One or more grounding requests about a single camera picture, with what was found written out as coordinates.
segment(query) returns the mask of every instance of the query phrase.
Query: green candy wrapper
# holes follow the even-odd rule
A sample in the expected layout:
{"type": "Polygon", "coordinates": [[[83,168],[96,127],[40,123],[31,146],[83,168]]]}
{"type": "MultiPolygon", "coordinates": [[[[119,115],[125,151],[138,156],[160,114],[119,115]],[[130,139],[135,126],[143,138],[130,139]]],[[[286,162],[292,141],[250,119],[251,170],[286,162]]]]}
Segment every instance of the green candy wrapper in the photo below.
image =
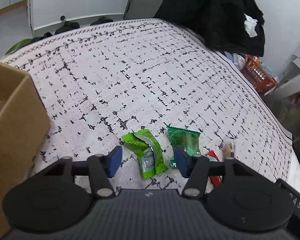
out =
{"type": "MultiPolygon", "coordinates": [[[[169,140],[172,147],[182,146],[190,156],[201,154],[199,150],[199,132],[168,126],[169,140]]],[[[170,166],[176,168],[174,158],[170,159],[170,166]]]]}
{"type": "Polygon", "coordinates": [[[128,133],[122,136],[122,140],[125,146],[137,155],[144,179],[149,179],[168,168],[164,164],[160,144],[149,129],[128,133]]]}

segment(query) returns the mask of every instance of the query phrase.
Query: baseboard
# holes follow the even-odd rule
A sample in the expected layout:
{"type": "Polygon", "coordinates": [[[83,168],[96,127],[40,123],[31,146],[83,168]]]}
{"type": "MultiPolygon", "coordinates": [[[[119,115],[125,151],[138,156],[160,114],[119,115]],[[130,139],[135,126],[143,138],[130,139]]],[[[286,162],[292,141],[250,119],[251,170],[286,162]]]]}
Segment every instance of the baseboard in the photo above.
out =
{"type": "Polygon", "coordinates": [[[17,9],[19,7],[22,7],[22,6],[27,6],[27,0],[23,0],[23,1],[20,1],[17,3],[14,3],[5,8],[0,9],[0,15],[10,12],[10,11],[17,9]]]}
{"type": "MultiPolygon", "coordinates": [[[[109,14],[109,15],[93,15],[93,16],[88,16],[88,17],[83,17],[79,19],[66,19],[67,21],[71,22],[78,22],[80,27],[86,27],[89,26],[91,23],[97,21],[100,17],[106,17],[108,19],[115,21],[120,21],[123,19],[123,14],[109,14]]],[[[33,30],[33,36],[34,37],[40,37],[43,36],[46,32],[50,32],[51,34],[54,34],[55,31],[62,27],[64,25],[64,22],[59,22],[59,23],[52,23],[51,25],[46,25],[42,27],[37,27],[34,28],[33,30]]]]}

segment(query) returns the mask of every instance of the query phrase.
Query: white tissue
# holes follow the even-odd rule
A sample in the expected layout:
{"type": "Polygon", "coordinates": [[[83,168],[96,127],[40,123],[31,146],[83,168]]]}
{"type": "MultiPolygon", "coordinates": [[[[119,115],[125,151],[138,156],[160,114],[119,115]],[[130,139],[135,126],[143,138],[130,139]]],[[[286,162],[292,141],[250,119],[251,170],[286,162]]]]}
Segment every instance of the white tissue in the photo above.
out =
{"type": "Polygon", "coordinates": [[[249,37],[253,38],[255,36],[258,36],[258,34],[255,31],[258,20],[252,19],[252,17],[250,17],[249,15],[244,15],[246,17],[246,20],[244,21],[244,28],[249,34],[249,37]]]}

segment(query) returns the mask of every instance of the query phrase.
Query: cardboard box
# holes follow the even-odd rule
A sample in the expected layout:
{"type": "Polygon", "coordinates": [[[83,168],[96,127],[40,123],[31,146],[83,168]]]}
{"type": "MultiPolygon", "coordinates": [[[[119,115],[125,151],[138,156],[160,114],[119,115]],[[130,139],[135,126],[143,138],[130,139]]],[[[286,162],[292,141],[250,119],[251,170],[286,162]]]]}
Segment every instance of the cardboard box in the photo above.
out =
{"type": "Polygon", "coordinates": [[[27,178],[50,120],[29,73],[0,62],[0,237],[9,230],[2,199],[27,178]]]}

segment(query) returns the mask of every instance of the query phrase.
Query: round black disc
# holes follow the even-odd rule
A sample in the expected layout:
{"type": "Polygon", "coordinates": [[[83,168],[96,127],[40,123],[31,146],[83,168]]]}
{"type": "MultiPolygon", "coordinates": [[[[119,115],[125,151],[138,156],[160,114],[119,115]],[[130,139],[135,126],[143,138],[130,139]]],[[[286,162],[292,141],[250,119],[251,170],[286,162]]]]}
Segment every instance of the round black disc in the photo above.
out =
{"type": "Polygon", "coordinates": [[[268,231],[286,225],[293,212],[284,190],[256,177],[236,177],[215,187],[207,206],[220,222],[240,231],[268,231]]]}
{"type": "Polygon", "coordinates": [[[83,188],[56,176],[25,181],[2,202],[11,226],[37,232],[67,228],[84,217],[89,207],[90,196],[83,188]]]}

